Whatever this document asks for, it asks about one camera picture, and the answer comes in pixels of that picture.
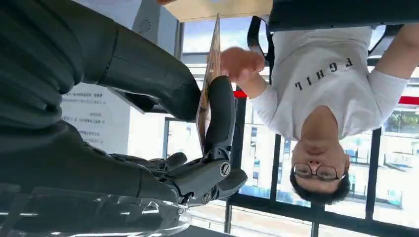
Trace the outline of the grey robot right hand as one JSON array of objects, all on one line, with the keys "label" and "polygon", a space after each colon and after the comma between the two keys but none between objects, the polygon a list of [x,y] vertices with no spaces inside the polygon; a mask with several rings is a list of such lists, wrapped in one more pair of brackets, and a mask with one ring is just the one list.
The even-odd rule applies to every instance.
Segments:
[{"label": "grey robot right hand", "polygon": [[231,85],[217,78],[201,159],[174,165],[108,154],[64,121],[62,96],[79,83],[148,96],[194,121],[201,92],[189,69],[143,36],[71,0],[0,3],[0,181],[31,192],[57,188],[203,205],[237,192]]}]

